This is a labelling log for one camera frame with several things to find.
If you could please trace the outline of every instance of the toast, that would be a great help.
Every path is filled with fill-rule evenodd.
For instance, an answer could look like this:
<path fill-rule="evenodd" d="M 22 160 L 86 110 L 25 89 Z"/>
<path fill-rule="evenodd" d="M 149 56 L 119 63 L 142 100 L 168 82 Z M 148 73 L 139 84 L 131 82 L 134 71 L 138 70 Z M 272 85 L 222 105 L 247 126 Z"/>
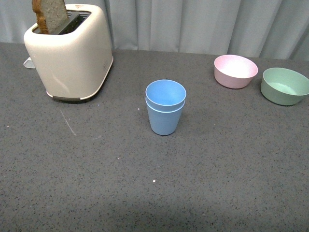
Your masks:
<path fill-rule="evenodd" d="M 51 34 L 68 19 L 64 0 L 32 0 L 41 34 Z"/>

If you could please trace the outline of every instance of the curtain fold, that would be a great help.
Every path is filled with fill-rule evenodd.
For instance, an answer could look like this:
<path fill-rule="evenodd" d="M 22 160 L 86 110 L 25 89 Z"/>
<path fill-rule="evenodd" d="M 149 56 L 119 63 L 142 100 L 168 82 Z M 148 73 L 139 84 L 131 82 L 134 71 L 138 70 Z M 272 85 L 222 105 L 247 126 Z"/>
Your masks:
<path fill-rule="evenodd" d="M 23 43 L 31 0 L 2 0 L 0 41 Z M 65 0 L 66 4 L 77 3 Z M 309 0 L 80 0 L 103 9 L 113 48 L 309 60 Z"/>

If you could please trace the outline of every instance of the toaster base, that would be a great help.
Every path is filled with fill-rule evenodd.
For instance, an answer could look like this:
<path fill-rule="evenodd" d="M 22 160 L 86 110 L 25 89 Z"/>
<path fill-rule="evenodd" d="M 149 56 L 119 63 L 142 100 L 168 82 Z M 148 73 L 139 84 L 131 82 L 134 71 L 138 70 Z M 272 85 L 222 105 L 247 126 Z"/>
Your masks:
<path fill-rule="evenodd" d="M 102 87 L 102 85 L 103 85 L 103 83 L 104 83 L 104 81 L 105 81 L 105 79 L 106 79 L 106 77 L 107 77 L 107 74 L 109 73 L 109 71 L 110 71 L 110 69 L 111 69 L 111 67 L 112 67 L 113 61 L 114 61 L 114 57 L 112 56 L 112 61 L 111 61 L 111 63 L 110 63 L 110 66 L 109 66 L 108 69 L 107 69 L 107 72 L 106 72 L 106 74 L 105 74 L 105 76 L 104 76 L 104 78 L 103 78 L 102 83 L 100 84 L 100 86 L 98 87 L 98 89 L 97 89 L 94 93 L 90 94 L 90 95 L 87 96 L 87 97 L 83 97 L 83 98 L 68 98 L 68 97 L 61 97 L 61 96 L 54 96 L 54 95 L 51 95 L 50 93 L 48 93 L 48 91 L 46 91 L 46 93 L 47 93 L 47 95 L 50 96 L 51 98 L 53 98 L 53 99 L 55 99 L 55 100 L 60 100 L 60 101 L 70 101 L 70 102 L 73 102 L 73 101 L 74 101 L 74 102 L 76 102 L 76 101 L 82 101 L 82 100 L 85 100 L 85 99 L 89 99 L 89 98 L 93 97 L 93 96 L 100 90 L 100 88 Z"/>

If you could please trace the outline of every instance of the stacked cups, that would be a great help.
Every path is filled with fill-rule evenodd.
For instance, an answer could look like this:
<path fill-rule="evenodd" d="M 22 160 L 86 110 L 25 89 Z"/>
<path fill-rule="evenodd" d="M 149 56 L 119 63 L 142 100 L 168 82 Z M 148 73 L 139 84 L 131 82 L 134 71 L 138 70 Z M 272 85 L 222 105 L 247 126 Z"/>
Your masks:
<path fill-rule="evenodd" d="M 185 103 L 185 88 L 171 80 L 158 80 L 146 88 L 146 104 L 151 129 L 159 135 L 172 134 Z"/>

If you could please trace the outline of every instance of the toaster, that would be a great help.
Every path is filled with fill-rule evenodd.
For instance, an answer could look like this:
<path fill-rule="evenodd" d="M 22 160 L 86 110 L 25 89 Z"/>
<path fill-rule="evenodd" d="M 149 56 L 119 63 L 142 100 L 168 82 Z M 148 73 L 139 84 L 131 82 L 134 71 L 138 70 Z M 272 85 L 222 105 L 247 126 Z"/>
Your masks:
<path fill-rule="evenodd" d="M 66 8 L 69 18 L 53 34 L 40 34 L 34 24 L 24 42 L 46 93 L 56 100 L 80 101 L 100 90 L 112 66 L 111 38 L 101 8 Z"/>

